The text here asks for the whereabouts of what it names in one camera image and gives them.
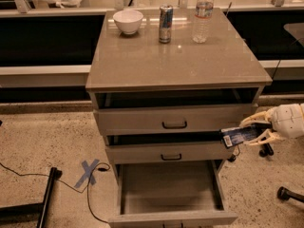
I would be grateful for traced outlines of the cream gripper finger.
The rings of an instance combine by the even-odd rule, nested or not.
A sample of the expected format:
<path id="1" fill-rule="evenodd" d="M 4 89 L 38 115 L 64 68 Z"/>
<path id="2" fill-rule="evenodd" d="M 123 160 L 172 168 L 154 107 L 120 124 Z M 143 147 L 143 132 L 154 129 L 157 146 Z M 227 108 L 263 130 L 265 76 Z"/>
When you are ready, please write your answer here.
<path id="1" fill-rule="evenodd" d="M 272 118 L 273 110 L 265 110 L 258 113 L 255 113 L 244 120 L 239 124 L 240 127 L 246 127 L 251 124 L 270 124 Z"/>
<path id="2" fill-rule="evenodd" d="M 277 132 L 273 132 L 271 129 L 266 129 L 258 137 L 250 141 L 245 141 L 245 145 L 255 146 L 263 145 L 266 143 L 272 143 L 276 141 L 284 141 L 285 138 L 280 136 Z"/>

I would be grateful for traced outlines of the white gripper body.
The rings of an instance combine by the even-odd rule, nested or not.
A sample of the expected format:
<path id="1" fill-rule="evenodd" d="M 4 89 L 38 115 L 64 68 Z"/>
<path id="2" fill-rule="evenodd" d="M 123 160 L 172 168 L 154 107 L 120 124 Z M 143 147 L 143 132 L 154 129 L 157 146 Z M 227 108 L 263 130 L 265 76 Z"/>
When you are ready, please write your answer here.
<path id="1" fill-rule="evenodd" d="M 304 104 L 282 104 L 276 107 L 271 117 L 272 127 L 285 138 L 304 135 Z"/>

